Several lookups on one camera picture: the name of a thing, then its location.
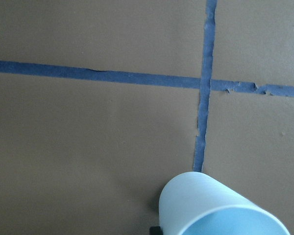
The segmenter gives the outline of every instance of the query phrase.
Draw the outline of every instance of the black object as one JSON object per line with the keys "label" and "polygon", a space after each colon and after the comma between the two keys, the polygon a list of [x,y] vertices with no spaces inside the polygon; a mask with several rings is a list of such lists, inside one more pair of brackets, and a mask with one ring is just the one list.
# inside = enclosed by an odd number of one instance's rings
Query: black object
{"label": "black object", "polygon": [[150,227],[149,235],[163,235],[160,226]]}

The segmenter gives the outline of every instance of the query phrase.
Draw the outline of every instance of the light blue cup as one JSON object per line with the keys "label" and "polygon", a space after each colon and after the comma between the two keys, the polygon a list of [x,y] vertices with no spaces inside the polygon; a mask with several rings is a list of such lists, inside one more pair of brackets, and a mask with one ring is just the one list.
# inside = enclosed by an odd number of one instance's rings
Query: light blue cup
{"label": "light blue cup", "polygon": [[164,235],[290,235],[275,216],[199,172],[167,183],[159,220]]}

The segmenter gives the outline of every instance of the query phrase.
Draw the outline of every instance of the white cup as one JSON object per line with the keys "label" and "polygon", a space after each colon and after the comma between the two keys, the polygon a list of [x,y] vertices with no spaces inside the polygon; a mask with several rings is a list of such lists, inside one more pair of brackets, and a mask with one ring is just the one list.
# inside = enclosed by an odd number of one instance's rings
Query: white cup
{"label": "white cup", "polygon": [[159,220],[164,235],[290,235],[275,216],[199,172],[166,184]]}

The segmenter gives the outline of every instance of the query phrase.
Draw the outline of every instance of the blue painter's tape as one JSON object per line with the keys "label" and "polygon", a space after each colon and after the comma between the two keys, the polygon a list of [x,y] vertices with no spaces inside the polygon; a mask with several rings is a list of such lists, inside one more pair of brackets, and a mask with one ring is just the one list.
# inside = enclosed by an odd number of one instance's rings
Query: blue painter's tape
{"label": "blue painter's tape", "polygon": [[209,113],[210,80],[212,74],[213,48],[215,41],[215,10],[217,0],[207,0],[207,19],[204,26],[204,46],[202,57],[200,103],[198,109],[198,131],[196,138],[194,171],[201,171],[206,146],[207,120]]}
{"label": "blue painter's tape", "polygon": [[200,88],[200,79],[194,77],[166,76],[118,71],[96,71],[83,68],[9,61],[0,61],[0,72],[164,87],[191,89]]}
{"label": "blue painter's tape", "polygon": [[212,79],[211,89],[214,91],[224,91],[229,93],[234,91],[240,93],[270,94],[294,97],[293,86],[264,85],[257,87],[257,85],[253,82],[232,82]]}

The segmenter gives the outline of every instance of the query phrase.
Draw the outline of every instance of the brown surface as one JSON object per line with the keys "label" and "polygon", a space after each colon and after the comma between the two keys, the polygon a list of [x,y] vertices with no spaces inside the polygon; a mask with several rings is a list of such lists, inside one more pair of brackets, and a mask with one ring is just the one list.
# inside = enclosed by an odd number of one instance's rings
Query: brown surface
{"label": "brown surface", "polygon": [[294,0],[220,0],[214,79],[294,86]]}
{"label": "brown surface", "polygon": [[0,0],[0,60],[200,77],[205,0]]}
{"label": "brown surface", "polygon": [[0,235],[147,235],[198,90],[0,74]]}
{"label": "brown surface", "polygon": [[204,173],[294,235],[294,98],[212,92]]}

